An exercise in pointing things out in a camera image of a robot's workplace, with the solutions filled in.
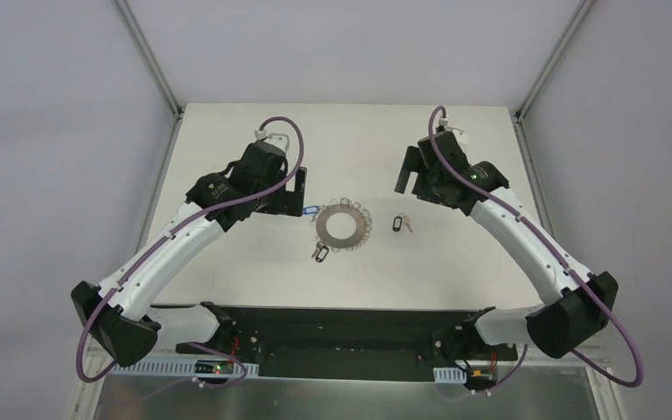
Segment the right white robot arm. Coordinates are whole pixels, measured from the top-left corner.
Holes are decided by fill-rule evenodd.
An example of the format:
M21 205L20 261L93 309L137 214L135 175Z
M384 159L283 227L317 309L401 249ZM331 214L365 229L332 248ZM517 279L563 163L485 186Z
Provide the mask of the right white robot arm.
M464 323L461 344L475 359L496 345L533 344L560 359L609 323L619 285L603 271L593 274L569 256L528 218L508 180L487 161L469 164L450 131L407 148L395 191L404 193L416 174L412 194L419 200L458 209L482 226L513 258L541 303L515 309L486 308Z

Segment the left circuit board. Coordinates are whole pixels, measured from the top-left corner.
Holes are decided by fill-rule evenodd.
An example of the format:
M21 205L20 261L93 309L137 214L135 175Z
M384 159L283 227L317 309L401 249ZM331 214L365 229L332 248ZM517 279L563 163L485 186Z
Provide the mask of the left circuit board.
M235 364L226 360L197 360L194 372L201 376L230 376L235 372Z

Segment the left aluminium frame post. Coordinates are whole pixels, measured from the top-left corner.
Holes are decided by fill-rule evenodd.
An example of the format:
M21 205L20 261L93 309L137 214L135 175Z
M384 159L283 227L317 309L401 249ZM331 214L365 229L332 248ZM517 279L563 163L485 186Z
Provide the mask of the left aluminium frame post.
M161 94L166 107L170 110L175 120L180 120L184 106L180 104L173 92L172 86L166 78L156 54L153 52L151 44L145 36L144 30L130 2L127 0L112 0L111 3L115 7L131 43L135 47L158 92Z

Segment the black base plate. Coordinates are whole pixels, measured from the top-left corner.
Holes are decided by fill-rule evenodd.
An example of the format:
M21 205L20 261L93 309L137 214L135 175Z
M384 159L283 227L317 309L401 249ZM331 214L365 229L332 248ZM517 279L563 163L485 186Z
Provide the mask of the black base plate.
M431 382L437 368L518 359L515 345L466 332L471 311L205 307L222 317L205 347L258 366L261 377Z

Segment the metal disc with keyrings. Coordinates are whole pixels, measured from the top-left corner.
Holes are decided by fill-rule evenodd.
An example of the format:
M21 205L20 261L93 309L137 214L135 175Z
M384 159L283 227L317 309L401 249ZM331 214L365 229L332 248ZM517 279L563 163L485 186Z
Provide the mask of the metal disc with keyrings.
M360 202L331 199L311 217L315 248L328 247L331 253L356 250L370 237L372 224L371 213Z

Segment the black key tag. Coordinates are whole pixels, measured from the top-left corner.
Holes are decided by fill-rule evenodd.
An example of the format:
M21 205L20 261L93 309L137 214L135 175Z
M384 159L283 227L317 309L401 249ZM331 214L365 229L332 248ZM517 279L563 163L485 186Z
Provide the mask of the black key tag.
M403 226L403 217L398 215L393 219L392 230L394 232L399 232L402 229L402 226Z

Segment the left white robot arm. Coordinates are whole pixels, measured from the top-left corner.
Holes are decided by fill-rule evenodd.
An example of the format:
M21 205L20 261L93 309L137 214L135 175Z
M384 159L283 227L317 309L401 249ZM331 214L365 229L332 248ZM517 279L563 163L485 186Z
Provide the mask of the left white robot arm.
M200 343L211 354L230 347L232 331L204 305L152 304L182 268L236 222L254 213L301 216L306 169L297 169L295 188L287 191L289 147L282 134L250 143L225 171L200 177L164 228L118 271L97 285L81 282L73 288L81 323L117 366L132 366L153 350L187 342Z

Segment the black tag on disc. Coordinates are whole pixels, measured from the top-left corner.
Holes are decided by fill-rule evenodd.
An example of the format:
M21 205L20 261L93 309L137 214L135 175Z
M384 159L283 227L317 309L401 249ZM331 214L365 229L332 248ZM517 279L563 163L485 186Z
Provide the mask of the black tag on disc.
M322 263L328 256L330 249L328 247L319 248L314 255L314 259L317 263Z

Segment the aluminium frame post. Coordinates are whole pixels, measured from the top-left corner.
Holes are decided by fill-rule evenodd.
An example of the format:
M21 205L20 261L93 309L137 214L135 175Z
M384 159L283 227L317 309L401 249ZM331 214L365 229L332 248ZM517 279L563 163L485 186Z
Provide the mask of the aluminium frame post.
M584 24L592 8L597 3L597 0L581 0L577 3L570 19L563 28L563 31L554 44L549 56L544 61L541 70L535 77L535 80L522 100L521 105L514 112L514 116L519 124L523 124L527 119L527 116L536 104L536 101L547 82L555 72L579 28Z
M131 43L135 47L158 92L161 94L166 107L170 110L175 120L180 120L184 106L180 104L173 92L172 86L166 78L156 54L153 52L151 44L145 36L144 30L130 2L127 0L112 0L111 3L115 7Z

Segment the circuit board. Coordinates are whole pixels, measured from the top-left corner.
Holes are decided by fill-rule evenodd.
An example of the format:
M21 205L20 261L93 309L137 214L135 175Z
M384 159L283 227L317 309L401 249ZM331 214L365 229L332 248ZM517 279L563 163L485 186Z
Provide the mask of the circuit board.
M230 376L235 372L235 364L226 360L197 360L194 372L201 376Z
M485 371L472 371L466 378L465 387L471 391L485 391L496 385L496 377L493 373Z

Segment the right aluminium frame post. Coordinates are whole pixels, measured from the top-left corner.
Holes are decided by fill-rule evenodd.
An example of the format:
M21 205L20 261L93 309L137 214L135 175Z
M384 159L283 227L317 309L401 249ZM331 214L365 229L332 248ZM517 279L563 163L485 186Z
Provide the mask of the right aluminium frame post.
M547 82L555 72L579 28L584 24L592 8L597 3L597 0L581 0L577 3L570 19L563 28L563 31L554 44L549 56L544 61L541 70L535 77L535 80L522 100L521 105L514 112L514 116L519 124L523 124L527 119L527 116L536 104L536 101Z

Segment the blue key tag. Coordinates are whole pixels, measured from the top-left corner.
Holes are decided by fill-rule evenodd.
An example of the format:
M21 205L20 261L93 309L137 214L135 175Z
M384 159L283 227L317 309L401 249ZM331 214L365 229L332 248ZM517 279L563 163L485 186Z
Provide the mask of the blue key tag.
M321 206L305 206L303 208L302 214L303 215L311 215L311 214L316 214L320 210Z

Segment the right circuit board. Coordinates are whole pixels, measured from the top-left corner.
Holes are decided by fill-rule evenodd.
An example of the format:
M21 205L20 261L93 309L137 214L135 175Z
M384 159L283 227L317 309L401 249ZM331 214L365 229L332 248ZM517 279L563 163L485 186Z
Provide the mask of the right circuit board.
M496 377L493 373L485 371L472 371L466 378L465 387L471 391L485 391L496 385Z

